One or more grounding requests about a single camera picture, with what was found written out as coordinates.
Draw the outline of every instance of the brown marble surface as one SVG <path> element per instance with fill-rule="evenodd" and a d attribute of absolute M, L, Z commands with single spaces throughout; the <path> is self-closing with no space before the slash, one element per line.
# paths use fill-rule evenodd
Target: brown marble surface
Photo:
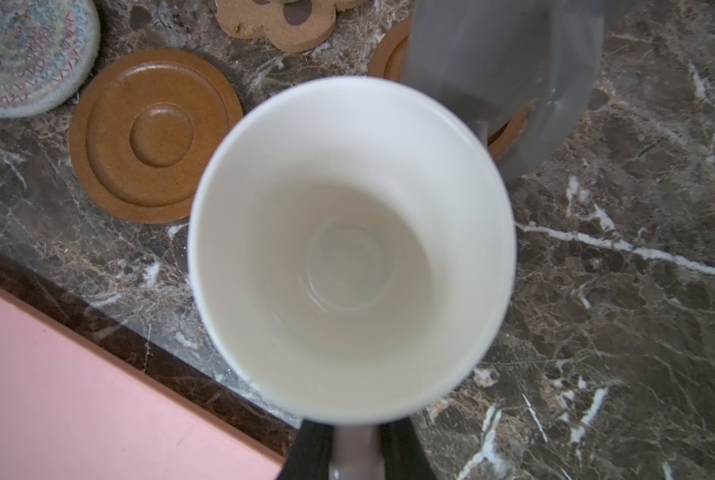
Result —
<path fill-rule="evenodd" d="M 213 2 L 97 6 L 94 73 L 184 49 L 248 110 L 308 79 L 364 74 L 411 2 L 346 12 L 305 54 L 230 40 Z M 200 325 L 188 227 L 126 223 L 83 193 L 67 146 L 75 103 L 0 120 L 0 285 L 284 452 L 280 419 L 296 418 L 228 370 Z M 617 23 L 589 111 L 509 192 L 510 313 L 478 370 L 416 417 L 439 477 L 715 478 L 715 5 L 644 0 Z"/>

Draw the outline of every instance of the pink surface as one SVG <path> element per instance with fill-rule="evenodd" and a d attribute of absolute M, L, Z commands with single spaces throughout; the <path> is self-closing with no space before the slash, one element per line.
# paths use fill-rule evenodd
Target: pink surface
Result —
<path fill-rule="evenodd" d="M 272 479 L 280 464 L 0 290 L 0 478 Z"/>

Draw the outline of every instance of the brown coaster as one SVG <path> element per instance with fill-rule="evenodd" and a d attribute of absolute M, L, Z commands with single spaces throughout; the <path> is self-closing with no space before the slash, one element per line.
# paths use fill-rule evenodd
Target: brown coaster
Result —
<path fill-rule="evenodd" d="M 232 86 L 199 56 L 134 53 L 83 92 L 69 130 L 74 173 L 112 215 L 175 222 L 189 216 L 210 156 L 242 117 Z"/>
<path fill-rule="evenodd" d="M 266 36 L 283 52 L 304 52 L 325 42 L 336 26 L 336 10 L 366 0 L 217 0 L 216 19 L 235 38 Z"/>
<path fill-rule="evenodd" d="M 368 75 L 371 77 L 385 78 L 399 82 L 403 73 L 403 60 L 408 49 L 408 35 L 410 34 L 411 19 L 406 18 L 398 23 L 384 35 L 376 51 L 373 53 L 371 63 L 368 65 Z M 510 118 L 496 133 L 488 137 L 488 152 L 494 160 L 498 160 L 517 141 L 523 131 L 528 109 L 524 108 Z"/>

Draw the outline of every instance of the cup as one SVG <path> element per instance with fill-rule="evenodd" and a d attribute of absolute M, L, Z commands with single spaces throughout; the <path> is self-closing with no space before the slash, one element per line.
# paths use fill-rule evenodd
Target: cup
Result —
<path fill-rule="evenodd" d="M 443 396 L 512 291 L 513 216 L 487 150 L 438 102 L 375 78 L 307 82 L 252 110 L 210 160 L 190 223 L 210 338 L 314 425 L 389 424 Z M 329 435 L 346 445 L 349 431 Z"/>

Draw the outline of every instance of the mug rim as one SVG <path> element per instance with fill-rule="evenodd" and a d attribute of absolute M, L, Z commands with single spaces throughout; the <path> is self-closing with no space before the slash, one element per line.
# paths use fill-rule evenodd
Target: mug rim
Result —
<path fill-rule="evenodd" d="M 503 293 L 499 297 L 499 305 L 493 307 L 492 315 L 494 318 L 498 318 L 499 325 L 492 335 L 485 335 L 480 342 L 477 342 L 479 348 L 472 347 L 466 355 L 462 355 L 457 361 L 457 368 L 452 370 L 448 375 L 441 376 L 439 379 L 435 379 L 433 383 L 435 388 L 431 389 L 428 395 L 424 397 L 417 398 L 415 402 L 409 402 L 408 405 L 403 408 L 395 409 L 384 409 L 382 411 L 375 411 L 373 414 L 366 414 L 362 412 L 361 414 L 354 414 L 353 412 L 341 412 L 338 415 L 324 415 L 322 412 L 318 412 L 317 408 L 310 408 L 310 405 L 303 405 L 299 399 L 282 398 L 277 395 L 274 389 L 266 388 L 264 382 L 257 382 L 251 378 L 247 373 L 240 367 L 241 362 L 238 362 L 235 356 L 232 354 L 230 348 L 224 344 L 218 333 L 218 327 L 216 326 L 215 319 L 210 317 L 208 301 L 205 298 L 204 289 L 201 286 L 200 280 L 200 267 L 198 262 L 198 248 L 197 239 L 199 235 L 199 224 L 201 222 L 201 213 L 203 211 L 203 204 L 205 202 L 205 197 L 208 192 L 208 185 L 210 179 L 214 176 L 214 172 L 219 168 L 221 158 L 227 158 L 227 152 L 232 148 L 233 144 L 244 135 L 244 132 L 258 120 L 261 120 L 264 116 L 268 115 L 271 110 L 274 110 L 278 105 L 284 104 L 288 101 L 294 100 L 296 97 L 310 94 L 312 91 L 321 90 L 322 88 L 375 88 L 379 86 L 381 88 L 396 89 L 398 94 L 405 95 L 407 98 L 413 98 L 414 101 L 421 104 L 424 108 L 431 110 L 434 114 L 439 115 L 444 118 L 444 120 L 454 128 L 459 134 L 465 137 L 465 140 L 475 144 L 483 156 L 483 168 L 487 172 L 486 175 L 491 178 L 497 178 L 498 182 L 494 182 L 500 185 L 498 193 L 495 193 L 497 197 L 500 197 L 501 201 L 506 208 L 503 213 L 508 216 L 510 225 L 514 225 L 513 212 L 509 200 L 509 195 L 506 190 L 506 185 L 503 183 L 500 173 L 497 169 L 496 164 L 491 159 L 487 149 L 482 145 L 477 136 L 460 120 L 456 115 L 454 115 L 450 110 L 445 108 L 436 100 L 428 97 L 427 95 L 421 93 L 420 91 L 414 90 L 406 85 L 398 84 L 396 82 L 390 82 L 387 80 L 379 78 L 369 78 L 369 77 L 357 77 L 357 76 L 343 76 L 343 77 L 331 77 L 331 78 L 321 78 L 303 84 L 294 86 L 293 88 L 288 88 L 266 101 L 262 102 L 255 109 L 249 112 L 221 141 L 219 147 L 214 152 L 213 156 L 208 163 L 208 167 L 205 168 L 202 178 L 200 178 L 200 183 L 197 189 L 197 193 L 194 196 L 194 203 L 191 209 L 190 216 L 190 228 L 188 232 L 188 270 L 190 275 L 190 287 L 192 289 L 195 303 L 198 307 L 198 312 L 200 313 L 200 318 L 205 324 L 206 330 L 211 341 L 216 346 L 219 353 L 224 357 L 224 360 L 229 364 L 230 368 L 237 373 L 237 375 L 243 379 L 249 387 L 259 392 L 264 398 L 272 401 L 276 406 L 279 406 L 290 413 L 297 416 L 303 416 L 305 418 L 311 418 L 319 422 L 327 422 L 339 425 L 358 425 L 358 424 L 368 424 L 368 423 L 378 423 L 378 422 L 389 422 L 397 418 L 410 415 L 410 413 L 416 412 L 421 408 L 429 405 L 430 403 L 436 401 L 441 396 L 444 396 L 448 391 L 454 389 L 460 382 L 466 379 L 471 371 L 477 366 L 480 360 L 483 358 L 485 353 L 488 351 L 493 341 L 496 339 L 498 331 L 500 330 L 501 323 L 503 322 L 506 311 L 509 307 L 509 300 L 512 296 L 513 283 L 516 275 L 516 235 L 514 228 L 511 228 L 508 232 L 510 238 L 509 242 L 506 242 L 502 247 L 504 251 L 502 255 L 509 258 L 509 263 L 513 265 L 513 268 L 509 269 L 509 278 L 504 278 L 503 284 L 506 285 Z"/>

